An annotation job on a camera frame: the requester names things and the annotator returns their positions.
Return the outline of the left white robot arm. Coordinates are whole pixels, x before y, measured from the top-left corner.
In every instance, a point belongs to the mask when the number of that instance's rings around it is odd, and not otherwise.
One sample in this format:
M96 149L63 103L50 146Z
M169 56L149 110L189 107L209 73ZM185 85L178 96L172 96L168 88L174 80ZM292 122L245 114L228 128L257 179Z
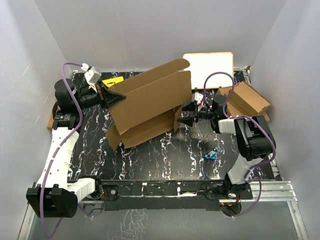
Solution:
M74 84L69 78L54 85L57 100L52 110L52 139L43 172L34 187L28 188L26 199L41 218L72 218L78 203L89 196L93 200L103 195L96 177L83 177L68 182L68 172L74 147L82 125L82 111L93 106L107 110L126 99L111 91L101 80L95 89L86 81Z

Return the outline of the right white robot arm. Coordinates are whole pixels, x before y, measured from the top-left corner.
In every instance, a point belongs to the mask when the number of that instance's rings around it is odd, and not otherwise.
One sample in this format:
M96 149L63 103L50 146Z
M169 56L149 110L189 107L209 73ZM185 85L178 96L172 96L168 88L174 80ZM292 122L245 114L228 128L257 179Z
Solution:
M215 96L211 105L202 103L203 99L201 93L195 92L192 100L182 107L182 111L189 115L179 118L177 122L193 127L200 119L204 119L210 122L215 133L235 135L239 152L235 163L221 185L206 186L204 191L208 197L239 198L249 187L249 174L259 165L265 164L266 157L275 156L275 139L264 116L229 116L226 112L226 96Z

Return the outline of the yellow pad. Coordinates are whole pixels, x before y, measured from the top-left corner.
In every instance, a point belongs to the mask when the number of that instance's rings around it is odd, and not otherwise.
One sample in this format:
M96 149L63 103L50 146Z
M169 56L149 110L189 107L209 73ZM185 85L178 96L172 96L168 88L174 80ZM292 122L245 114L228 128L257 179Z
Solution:
M123 76L118 76L118 77L113 77L113 78L109 78L109 79L104 79L102 80L102 83L107 87L110 88L111 86L123 82L124 81L124 77Z

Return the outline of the blue toy car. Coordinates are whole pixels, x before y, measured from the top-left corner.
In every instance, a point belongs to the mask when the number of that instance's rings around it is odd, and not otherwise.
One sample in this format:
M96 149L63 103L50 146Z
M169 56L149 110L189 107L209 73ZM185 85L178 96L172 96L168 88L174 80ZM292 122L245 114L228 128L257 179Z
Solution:
M219 147L215 147L210 152L208 152L204 156L204 158L207 159L207 160L216 160L218 158L219 152L220 152L220 148Z

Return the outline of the white board yellow frame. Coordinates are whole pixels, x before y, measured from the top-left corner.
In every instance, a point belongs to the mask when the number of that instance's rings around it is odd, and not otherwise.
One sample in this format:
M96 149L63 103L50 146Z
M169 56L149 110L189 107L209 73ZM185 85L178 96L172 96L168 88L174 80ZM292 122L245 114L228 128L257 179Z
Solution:
M190 63L186 68L191 73L191 88L201 90L232 86L232 80L225 73L234 75L232 52L186 53L182 57Z

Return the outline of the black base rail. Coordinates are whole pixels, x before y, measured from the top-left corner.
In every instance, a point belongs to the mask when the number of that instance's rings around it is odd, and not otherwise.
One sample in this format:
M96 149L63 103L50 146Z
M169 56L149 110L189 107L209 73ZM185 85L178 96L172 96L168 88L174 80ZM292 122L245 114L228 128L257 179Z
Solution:
M108 212L203 209L233 216L242 210L242 201L252 199L248 183L232 185L228 180L99 180L95 193L81 203Z

